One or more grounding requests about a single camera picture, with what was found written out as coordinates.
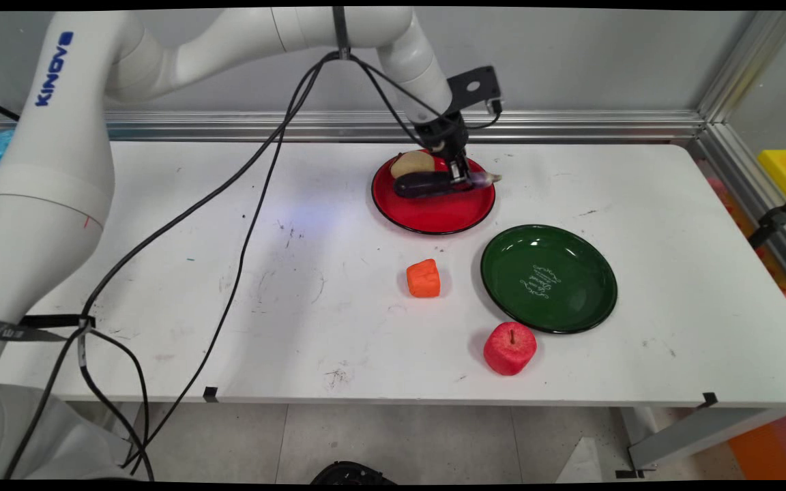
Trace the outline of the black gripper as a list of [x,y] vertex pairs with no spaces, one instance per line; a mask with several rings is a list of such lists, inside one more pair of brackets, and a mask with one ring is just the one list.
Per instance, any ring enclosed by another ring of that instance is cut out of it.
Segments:
[[452,111],[433,121],[414,123],[417,137],[434,157],[445,162],[455,185],[471,185],[469,161],[465,156],[469,134],[461,111]]

